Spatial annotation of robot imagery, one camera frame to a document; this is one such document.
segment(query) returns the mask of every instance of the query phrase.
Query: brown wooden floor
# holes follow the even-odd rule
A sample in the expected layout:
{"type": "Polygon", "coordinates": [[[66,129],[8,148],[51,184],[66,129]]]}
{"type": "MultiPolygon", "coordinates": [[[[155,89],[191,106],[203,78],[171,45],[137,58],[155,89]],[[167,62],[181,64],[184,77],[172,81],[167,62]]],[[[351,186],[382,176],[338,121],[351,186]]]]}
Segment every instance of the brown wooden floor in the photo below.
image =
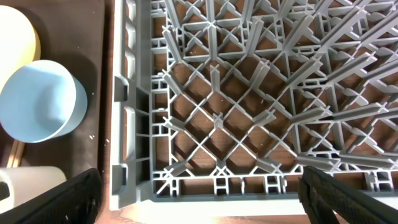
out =
{"type": "MultiPolygon", "coordinates": [[[[104,54],[108,58],[106,64],[104,66],[104,72],[106,74],[106,86],[103,86],[103,89],[106,89],[107,94],[101,96],[102,99],[106,98],[106,124],[105,124],[105,138],[104,142],[101,142],[100,145],[105,145],[104,152],[99,153],[99,171],[102,172],[103,175],[103,187],[104,187],[104,195],[103,195],[103,207],[97,217],[96,223],[106,223],[106,224],[114,224],[114,223],[140,223],[138,222],[138,215],[134,213],[134,209],[131,207],[124,208],[120,211],[112,212],[109,210],[109,155],[110,155],[110,147],[106,142],[107,139],[111,139],[111,107],[109,102],[111,102],[111,84],[112,84],[112,63],[113,63],[113,27],[114,27],[114,0],[106,0],[106,27],[105,30],[109,30],[108,33],[105,33],[104,39],[106,41],[104,49],[104,54]]],[[[146,223],[156,223],[155,220],[150,220],[151,217],[141,217],[140,221],[144,221],[146,223]]],[[[164,222],[162,223],[176,223],[176,220],[167,220],[167,217],[164,217],[164,222]]],[[[190,220],[183,221],[183,223],[195,223],[198,221],[193,218],[190,220]]],[[[211,218],[208,217],[206,219],[201,219],[200,223],[229,223],[229,224],[237,224],[237,223],[310,223],[308,217],[306,215],[290,215],[290,216],[261,216],[261,217],[216,217],[211,218]]]]}

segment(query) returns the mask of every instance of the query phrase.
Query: gray plastic rack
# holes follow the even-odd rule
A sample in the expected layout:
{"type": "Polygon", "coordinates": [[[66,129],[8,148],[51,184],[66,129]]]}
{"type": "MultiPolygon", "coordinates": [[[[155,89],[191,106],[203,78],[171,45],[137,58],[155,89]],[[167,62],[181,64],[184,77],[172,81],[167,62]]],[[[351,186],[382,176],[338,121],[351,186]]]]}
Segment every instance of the gray plastic rack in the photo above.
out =
{"type": "Polygon", "coordinates": [[[354,182],[359,175],[361,190],[398,207],[395,1],[115,2],[112,210],[146,202],[153,210],[178,204],[214,215],[303,213],[290,181],[303,166],[336,178],[349,174],[354,182]],[[248,60],[250,74],[241,69],[248,60]],[[178,67],[189,74],[182,78],[178,67]],[[225,90],[231,80],[238,85],[225,90]],[[205,97],[195,98],[192,85],[208,90],[205,97]],[[245,99],[252,97],[263,109],[247,107],[245,99]],[[228,108],[209,110],[213,98],[228,108]],[[175,114],[181,101],[185,117],[175,114]],[[248,120],[242,134],[230,125],[236,113],[248,120]],[[192,131],[198,116],[211,124],[201,134],[192,131]],[[279,127],[281,119],[287,122],[279,127]],[[270,128],[275,122],[278,130],[270,128]],[[214,150],[224,140],[213,135],[229,139],[224,156],[214,150]],[[304,138],[311,141],[303,144],[304,138]],[[176,154],[177,141],[190,144],[185,156],[176,154]],[[266,151],[259,153],[262,147],[266,151]],[[160,148],[167,158],[162,168],[160,148]],[[253,161],[249,169],[231,163],[237,151],[240,159],[253,161]],[[293,165],[275,159],[277,151],[292,157],[293,165]],[[203,157],[213,162],[201,164],[203,157]],[[210,170],[194,171],[203,167],[210,170]],[[259,181],[255,191],[251,179],[259,181]],[[189,181],[198,195],[187,193],[189,181]],[[210,190],[201,189],[206,184],[210,190]]]}

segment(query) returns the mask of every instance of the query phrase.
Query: white cup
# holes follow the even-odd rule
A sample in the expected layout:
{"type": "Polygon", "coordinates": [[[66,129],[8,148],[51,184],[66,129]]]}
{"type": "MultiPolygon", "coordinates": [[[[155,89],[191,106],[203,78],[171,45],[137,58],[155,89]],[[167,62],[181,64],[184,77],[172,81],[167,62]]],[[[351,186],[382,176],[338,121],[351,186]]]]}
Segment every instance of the white cup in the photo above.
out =
{"type": "Polygon", "coordinates": [[[73,131],[87,110],[81,83],[57,62],[18,69],[0,94],[0,123],[14,139],[42,142],[73,131]]]}
{"type": "Polygon", "coordinates": [[[33,199],[66,181],[56,167],[18,167],[0,169],[0,182],[4,182],[9,196],[0,200],[0,213],[33,199]]]}

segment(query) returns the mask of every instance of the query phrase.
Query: yellow plate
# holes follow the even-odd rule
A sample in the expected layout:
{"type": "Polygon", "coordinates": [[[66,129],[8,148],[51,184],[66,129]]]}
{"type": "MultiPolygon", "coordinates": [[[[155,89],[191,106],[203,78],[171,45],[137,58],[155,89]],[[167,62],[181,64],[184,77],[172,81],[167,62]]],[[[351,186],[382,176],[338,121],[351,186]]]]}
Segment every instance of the yellow plate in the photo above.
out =
{"type": "Polygon", "coordinates": [[[40,59],[40,40],[23,13],[0,6],[0,92],[19,68],[40,59]]]}

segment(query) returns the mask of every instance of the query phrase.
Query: light blue bowl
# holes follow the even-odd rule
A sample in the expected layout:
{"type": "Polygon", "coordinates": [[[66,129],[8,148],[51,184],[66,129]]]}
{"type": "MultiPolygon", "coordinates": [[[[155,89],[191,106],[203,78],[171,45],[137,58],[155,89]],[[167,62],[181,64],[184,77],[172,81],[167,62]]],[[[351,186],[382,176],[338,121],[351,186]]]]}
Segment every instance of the light blue bowl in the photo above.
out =
{"type": "Polygon", "coordinates": [[[0,93],[0,123],[14,139],[42,142],[73,131],[87,110],[81,83],[57,62],[18,69],[0,93]]]}

